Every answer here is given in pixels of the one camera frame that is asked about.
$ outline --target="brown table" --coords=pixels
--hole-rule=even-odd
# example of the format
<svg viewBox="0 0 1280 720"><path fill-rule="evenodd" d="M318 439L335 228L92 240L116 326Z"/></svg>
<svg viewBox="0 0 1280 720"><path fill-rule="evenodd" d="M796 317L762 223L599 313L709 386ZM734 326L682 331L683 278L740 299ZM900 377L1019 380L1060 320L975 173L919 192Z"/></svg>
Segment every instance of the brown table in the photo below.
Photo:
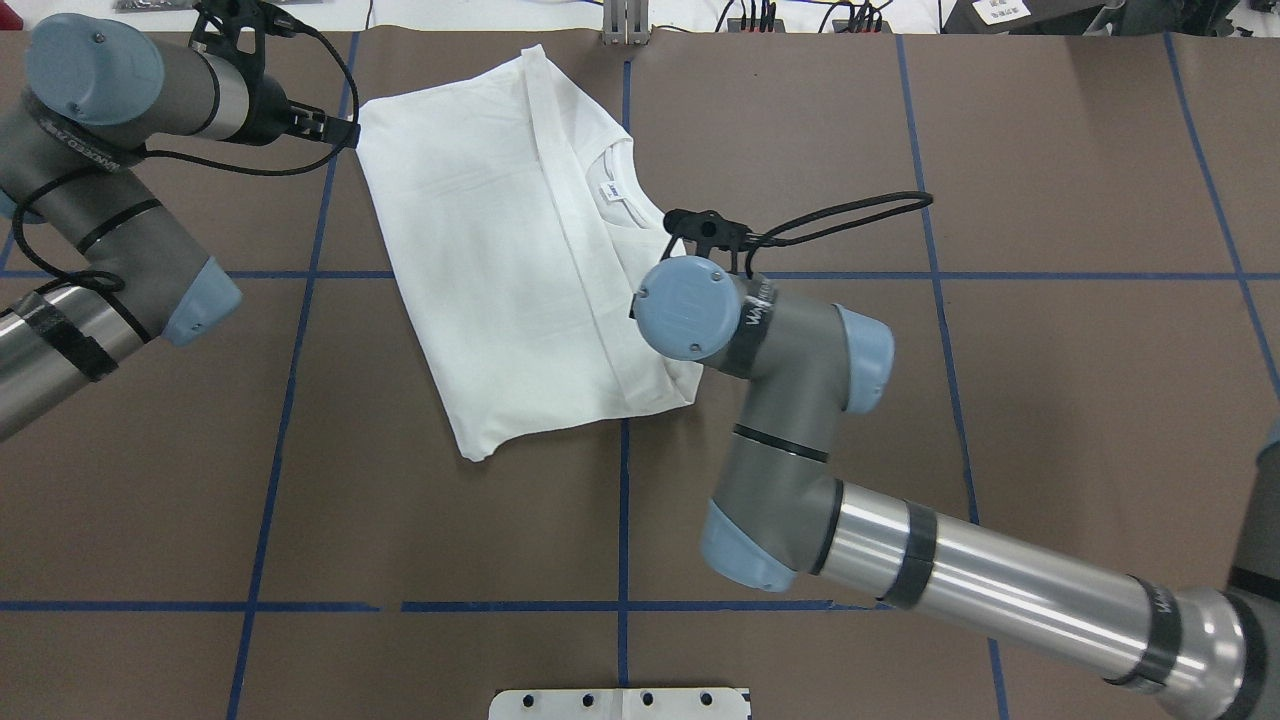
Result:
<svg viewBox="0 0 1280 720"><path fill-rule="evenodd" d="M886 398L841 428L836 474L1174 587L1224 582L1280 389L1263 343L1280 343L1265 72L1280 45L334 40L365 97L541 42L630 127L663 208L762 227L923 183L928 222L759 258L787 291L897 336ZM24 42L0 33L0 67ZM291 95L338 104L317 45L271 53ZM0 101L18 91L4 73ZM321 150L198 149L261 167ZM246 301L0 446L0 716L461 720L503 688L717 683L750 687L762 719L1162 717L813 578L765 596L704 566L744 389L726 377L690 409L461 460L353 155L329 177L141 174ZM17 299L40 279L4 252L0 295Z"/></svg>

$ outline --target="white label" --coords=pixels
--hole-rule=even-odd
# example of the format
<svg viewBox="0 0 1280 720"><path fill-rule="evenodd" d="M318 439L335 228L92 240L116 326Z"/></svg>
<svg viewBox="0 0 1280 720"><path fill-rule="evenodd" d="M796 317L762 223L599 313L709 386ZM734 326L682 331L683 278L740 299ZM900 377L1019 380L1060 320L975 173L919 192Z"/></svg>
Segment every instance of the white label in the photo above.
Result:
<svg viewBox="0 0 1280 720"><path fill-rule="evenodd" d="M1007 23L1032 14L1027 5L1023 5L1023 0L978 0L973 4L973 9L978 10L978 17L989 26Z"/></svg>
<svg viewBox="0 0 1280 720"><path fill-rule="evenodd" d="M618 187L618 183L613 181L600 183L600 196L609 202L622 202L627 199L626 195L622 195L622 188Z"/></svg>

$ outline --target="silver metal tube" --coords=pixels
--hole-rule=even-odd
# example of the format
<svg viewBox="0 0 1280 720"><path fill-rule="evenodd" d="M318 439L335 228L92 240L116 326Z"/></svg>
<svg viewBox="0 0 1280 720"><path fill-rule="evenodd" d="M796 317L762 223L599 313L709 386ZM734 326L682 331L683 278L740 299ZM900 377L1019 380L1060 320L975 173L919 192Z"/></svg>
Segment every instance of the silver metal tube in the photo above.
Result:
<svg viewBox="0 0 1280 720"><path fill-rule="evenodd" d="M1107 679L1147 652L1152 607L1134 578L937 515L932 569L914 609L986 635L1016 641ZM845 483L823 578L883 597L900 580L911 538L906 502ZM1174 594L1181 644L1153 692L1175 717L1210 720L1244 676L1244 633L1221 593Z"/></svg>
<svg viewBox="0 0 1280 720"><path fill-rule="evenodd" d="M142 340L96 292L64 287L45 296L116 363L142 347ZM0 441L88 384L69 360L17 314L0 316Z"/></svg>

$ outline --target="fabric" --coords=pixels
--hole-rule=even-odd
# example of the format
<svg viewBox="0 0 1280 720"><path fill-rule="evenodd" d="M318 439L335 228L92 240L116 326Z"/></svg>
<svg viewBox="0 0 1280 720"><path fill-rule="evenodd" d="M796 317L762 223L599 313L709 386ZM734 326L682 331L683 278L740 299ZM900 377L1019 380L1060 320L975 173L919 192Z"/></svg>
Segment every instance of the fabric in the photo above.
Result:
<svg viewBox="0 0 1280 720"><path fill-rule="evenodd" d="M396 281L463 457L694 401L701 366L658 355L628 316L668 241L632 140L541 46L366 102L360 119Z"/></svg>

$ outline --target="white cloth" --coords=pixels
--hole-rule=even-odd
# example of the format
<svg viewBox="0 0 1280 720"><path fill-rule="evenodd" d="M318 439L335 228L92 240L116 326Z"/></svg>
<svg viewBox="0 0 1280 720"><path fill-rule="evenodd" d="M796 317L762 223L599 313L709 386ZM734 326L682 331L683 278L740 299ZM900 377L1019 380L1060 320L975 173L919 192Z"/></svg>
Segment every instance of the white cloth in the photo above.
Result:
<svg viewBox="0 0 1280 720"><path fill-rule="evenodd" d="M701 365L658 355L628 318L668 241L634 141L541 46L371 100L360 120L396 281L463 457L694 401Z"/></svg>

